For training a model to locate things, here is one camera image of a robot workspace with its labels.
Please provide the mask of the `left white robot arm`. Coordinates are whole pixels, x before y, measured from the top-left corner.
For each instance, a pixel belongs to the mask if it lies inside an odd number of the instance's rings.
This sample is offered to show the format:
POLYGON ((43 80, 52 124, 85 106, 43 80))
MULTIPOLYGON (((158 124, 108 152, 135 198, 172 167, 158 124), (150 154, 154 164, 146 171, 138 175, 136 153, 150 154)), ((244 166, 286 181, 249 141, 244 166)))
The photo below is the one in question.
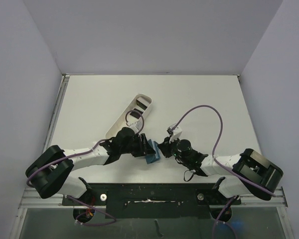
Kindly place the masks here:
POLYGON ((145 134, 136 133, 129 127, 122 128, 114 137, 99 140, 91 148, 65 150, 53 145, 27 168, 26 183, 43 199, 62 194, 85 205, 91 200, 92 189, 82 177, 71 176, 71 172, 94 165, 109 165, 124 154, 152 156, 155 150, 145 134))

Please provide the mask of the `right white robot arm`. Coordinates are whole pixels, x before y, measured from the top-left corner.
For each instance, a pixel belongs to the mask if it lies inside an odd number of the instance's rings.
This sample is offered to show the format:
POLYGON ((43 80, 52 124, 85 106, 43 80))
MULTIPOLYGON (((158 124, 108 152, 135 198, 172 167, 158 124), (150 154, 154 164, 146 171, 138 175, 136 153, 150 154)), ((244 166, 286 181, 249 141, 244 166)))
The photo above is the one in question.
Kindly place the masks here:
POLYGON ((164 157, 173 156, 178 164, 193 175, 223 175, 225 179, 212 191, 213 200, 219 204, 230 197, 249 193, 269 201, 284 175, 280 167, 250 148, 240 154, 213 158, 193 149, 187 139, 171 141, 169 137, 158 148, 164 157))

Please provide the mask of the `blue card holder wallet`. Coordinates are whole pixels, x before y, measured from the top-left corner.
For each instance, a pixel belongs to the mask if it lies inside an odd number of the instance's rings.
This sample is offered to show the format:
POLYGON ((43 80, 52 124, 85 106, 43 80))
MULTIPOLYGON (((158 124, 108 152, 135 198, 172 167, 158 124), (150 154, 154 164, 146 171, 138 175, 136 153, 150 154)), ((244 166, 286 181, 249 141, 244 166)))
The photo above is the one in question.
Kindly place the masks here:
POLYGON ((155 163, 160 160, 160 153, 159 153, 159 148, 158 148, 158 144, 156 141, 153 141, 150 139, 149 144, 153 148, 154 154, 146 155, 145 160, 146 160, 147 164, 152 164, 152 163, 155 163))

